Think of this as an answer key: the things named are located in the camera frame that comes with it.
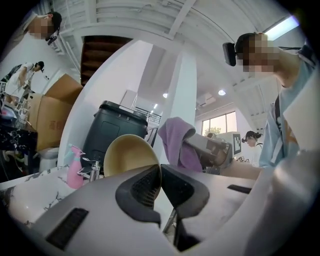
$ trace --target black table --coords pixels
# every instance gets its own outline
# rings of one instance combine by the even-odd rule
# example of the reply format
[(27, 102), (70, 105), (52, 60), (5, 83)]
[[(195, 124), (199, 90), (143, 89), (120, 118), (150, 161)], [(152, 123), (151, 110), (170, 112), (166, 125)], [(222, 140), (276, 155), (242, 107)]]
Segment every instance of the black table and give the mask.
[(21, 151), (28, 155), (27, 175), (34, 173), (33, 156), (36, 153), (38, 133), (29, 124), (17, 119), (0, 118), (0, 150)]

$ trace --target light blue shirt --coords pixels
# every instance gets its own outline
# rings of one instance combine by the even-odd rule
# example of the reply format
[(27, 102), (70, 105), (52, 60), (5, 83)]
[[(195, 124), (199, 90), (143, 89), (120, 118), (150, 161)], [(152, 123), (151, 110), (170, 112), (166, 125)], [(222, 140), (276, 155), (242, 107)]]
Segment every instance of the light blue shirt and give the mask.
[(296, 138), (288, 126), (283, 114), (288, 106), (297, 97), (310, 78), (314, 68), (308, 63), (301, 61), (298, 77), (295, 83), (289, 88), (282, 88), (279, 94), (280, 124), (282, 131), (282, 148), (277, 152), (277, 142), (281, 136), (275, 121), (275, 106), (271, 104), (267, 114), (264, 129), (264, 142), (259, 159), (259, 166), (262, 168), (276, 167), (277, 164), (286, 157), (294, 157), (299, 151)]

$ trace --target wooden staircase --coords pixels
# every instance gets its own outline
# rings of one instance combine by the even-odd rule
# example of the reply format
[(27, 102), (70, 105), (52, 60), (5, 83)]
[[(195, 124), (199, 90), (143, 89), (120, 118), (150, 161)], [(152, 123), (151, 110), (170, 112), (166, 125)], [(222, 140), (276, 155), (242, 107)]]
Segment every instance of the wooden staircase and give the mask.
[(81, 56), (82, 86), (86, 85), (97, 69), (112, 54), (131, 40), (130, 38), (109, 35), (86, 36)]

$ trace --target window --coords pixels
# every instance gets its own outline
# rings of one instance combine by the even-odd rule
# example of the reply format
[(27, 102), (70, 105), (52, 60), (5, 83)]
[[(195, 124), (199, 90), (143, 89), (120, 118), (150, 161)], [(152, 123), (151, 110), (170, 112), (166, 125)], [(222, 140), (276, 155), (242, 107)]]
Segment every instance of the window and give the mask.
[(223, 134), (237, 131), (236, 112), (224, 114), (202, 122), (202, 135), (208, 133)]

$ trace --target beige bowl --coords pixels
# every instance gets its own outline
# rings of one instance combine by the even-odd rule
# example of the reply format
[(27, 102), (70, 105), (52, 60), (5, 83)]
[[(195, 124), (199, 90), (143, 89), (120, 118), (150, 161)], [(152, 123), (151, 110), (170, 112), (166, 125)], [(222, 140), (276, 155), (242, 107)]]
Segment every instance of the beige bowl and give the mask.
[(103, 162), (104, 176), (112, 176), (145, 166), (158, 165), (158, 158), (143, 138), (126, 134), (116, 138), (108, 147)]

